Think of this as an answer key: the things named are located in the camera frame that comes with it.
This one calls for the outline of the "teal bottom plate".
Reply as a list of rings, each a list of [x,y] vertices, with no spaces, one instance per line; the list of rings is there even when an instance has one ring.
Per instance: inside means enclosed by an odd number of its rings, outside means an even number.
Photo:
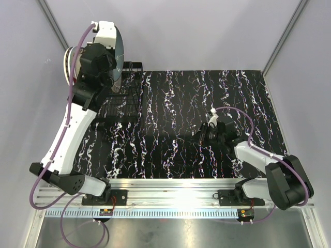
[[[124,66],[124,43],[121,33],[117,27],[116,28],[116,44],[115,44],[115,60],[116,67],[113,70],[113,86],[112,91],[114,93],[119,93],[122,84],[122,71]]]

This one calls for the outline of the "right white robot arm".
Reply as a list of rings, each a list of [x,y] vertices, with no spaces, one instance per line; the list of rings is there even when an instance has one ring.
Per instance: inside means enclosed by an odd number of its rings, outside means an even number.
[[[249,145],[229,119],[218,121],[213,117],[211,121],[202,123],[193,139],[202,147],[216,149],[265,174],[265,178],[247,178],[235,184],[230,195],[240,205],[260,199],[272,201],[279,209],[287,210],[305,203],[314,195],[298,157],[281,156]]]

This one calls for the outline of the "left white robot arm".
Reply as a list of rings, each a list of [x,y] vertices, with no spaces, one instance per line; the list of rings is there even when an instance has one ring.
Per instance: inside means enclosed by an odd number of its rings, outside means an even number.
[[[87,128],[118,80],[124,63],[124,47],[90,43],[85,47],[78,45],[72,52],[72,60],[67,61],[69,96],[63,121],[47,154],[29,168],[37,176],[29,195],[29,203],[34,208],[37,208],[34,193],[40,181],[64,194],[93,196],[100,205],[111,200],[111,186],[105,179],[75,172],[73,163]]]

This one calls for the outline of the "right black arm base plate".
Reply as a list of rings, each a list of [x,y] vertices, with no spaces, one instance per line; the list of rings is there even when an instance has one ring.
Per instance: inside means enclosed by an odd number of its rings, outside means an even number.
[[[218,190],[217,199],[220,206],[264,206],[265,201],[259,198],[248,198],[240,190]]]

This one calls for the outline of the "white plate watermelon pattern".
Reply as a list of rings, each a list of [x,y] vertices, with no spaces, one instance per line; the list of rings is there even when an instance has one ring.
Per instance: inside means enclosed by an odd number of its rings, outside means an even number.
[[[71,66],[73,63],[73,57],[74,57],[74,53],[76,51],[76,46],[72,46],[69,48],[68,52],[67,52],[67,59],[66,59],[66,70],[68,73],[68,77],[70,77],[70,71],[71,71]]]

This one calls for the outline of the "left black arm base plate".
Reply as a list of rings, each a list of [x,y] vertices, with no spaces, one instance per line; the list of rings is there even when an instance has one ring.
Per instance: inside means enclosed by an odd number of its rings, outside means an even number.
[[[82,198],[82,206],[126,206],[127,190],[107,189],[101,196],[87,194]]]

